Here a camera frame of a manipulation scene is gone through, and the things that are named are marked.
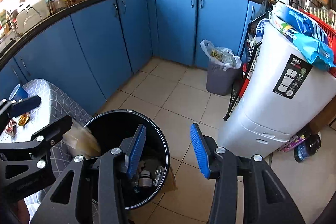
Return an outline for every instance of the bolt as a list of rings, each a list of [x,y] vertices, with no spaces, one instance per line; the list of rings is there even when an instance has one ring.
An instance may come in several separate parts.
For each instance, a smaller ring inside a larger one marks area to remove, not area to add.
[[[260,155],[254,155],[254,156],[253,156],[253,159],[254,159],[255,161],[262,161],[262,160],[263,160],[263,157],[260,156]]]
[[[37,140],[38,142],[42,142],[43,139],[44,139],[44,137],[43,137],[42,135],[36,137],[36,140]]]
[[[82,155],[78,155],[78,156],[76,156],[73,160],[74,160],[75,162],[81,162],[83,159],[84,159],[84,157],[83,157]]]
[[[218,147],[216,148],[216,153],[217,153],[217,154],[223,154],[223,153],[225,153],[225,152],[226,152],[226,150],[225,150],[224,147],[218,146]]]
[[[44,160],[39,160],[36,164],[38,169],[43,169],[45,167],[45,161]]]
[[[113,148],[111,150],[111,154],[112,155],[118,155],[119,153],[121,153],[121,149],[120,148]]]

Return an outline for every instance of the blue gripper pad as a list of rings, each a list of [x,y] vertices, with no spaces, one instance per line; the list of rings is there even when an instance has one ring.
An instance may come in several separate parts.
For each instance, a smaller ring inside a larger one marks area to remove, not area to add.
[[[127,177],[131,179],[137,172],[140,157],[146,141],[146,127],[141,126],[137,139],[134,143],[133,149],[128,157]]]
[[[204,175],[204,177],[208,179],[210,176],[210,168],[209,168],[210,150],[206,145],[204,137],[197,123],[193,123],[190,126],[190,138],[191,143],[193,144],[194,147],[199,169],[201,173]]]

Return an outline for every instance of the red object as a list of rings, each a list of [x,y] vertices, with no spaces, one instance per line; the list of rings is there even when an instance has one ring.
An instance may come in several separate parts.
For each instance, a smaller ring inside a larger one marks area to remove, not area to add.
[[[327,23],[325,23],[323,20],[319,19],[318,17],[304,11],[301,10],[302,12],[304,12],[306,15],[310,16],[312,19],[314,19],[315,21],[317,21],[317,23],[319,24],[319,26],[326,32],[327,36],[328,36],[328,44],[329,47],[333,50],[334,52],[334,64],[336,64],[336,31],[329,26]],[[331,68],[329,70],[329,72],[336,77],[336,68]]]
[[[246,73],[246,63],[244,63],[244,65],[243,65],[243,75],[245,75],[245,73]],[[244,92],[245,92],[245,90],[246,90],[246,88],[247,88],[247,86],[248,86],[248,84],[249,84],[249,82],[250,82],[250,79],[251,79],[251,77],[248,75],[248,76],[246,77],[244,83],[243,83],[243,86],[241,87],[240,92],[239,92],[239,97],[240,97],[240,98],[243,97]]]

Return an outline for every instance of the black countertop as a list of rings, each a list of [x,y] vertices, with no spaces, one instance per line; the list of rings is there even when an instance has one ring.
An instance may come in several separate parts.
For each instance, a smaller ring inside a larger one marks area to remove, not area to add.
[[[35,36],[37,36],[40,32],[47,29],[52,24],[56,23],[57,21],[81,10],[85,7],[93,5],[95,3],[101,2],[104,0],[86,0],[78,3],[76,5],[71,6],[70,8],[61,10],[60,12],[49,16],[48,18],[44,19],[40,24],[36,25],[28,32],[26,32],[22,37],[20,37],[17,41],[10,42],[1,52],[0,52],[0,70],[7,64],[7,62],[17,54],[20,49],[22,49],[30,40],[32,40]],[[250,0],[256,3],[262,3],[263,0]]]

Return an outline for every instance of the faucet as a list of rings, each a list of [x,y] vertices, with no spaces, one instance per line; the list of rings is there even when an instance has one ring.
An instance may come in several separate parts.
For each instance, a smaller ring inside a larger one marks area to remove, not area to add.
[[[16,40],[16,39],[19,38],[19,34],[16,31],[16,27],[15,27],[15,24],[14,24],[14,21],[13,21],[12,13],[10,11],[8,11],[8,10],[6,10],[6,13],[7,13],[8,17],[9,17],[10,24],[12,25],[12,30],[13,30],[13,32],[15,34],[15,39],[14,40]]]
[[[28,11],[29,11],[30,9],[33,9],[35,12],[37,12],[37,13],[39,14],[39,16],[40,16],[40,18],[41,18],[41,21],[40,21],[39,23],[41,23],[41,22],[42,22],[42,20],[43,20],[43,18],[42,18],[42,16],[41,16],[40,12],[39,12],[39,11],[37,11],[37,10],[36,10],[34,7],[30,6],[30,7],[27,9],[27,12],[26,12],[26,14],[28,14]]]

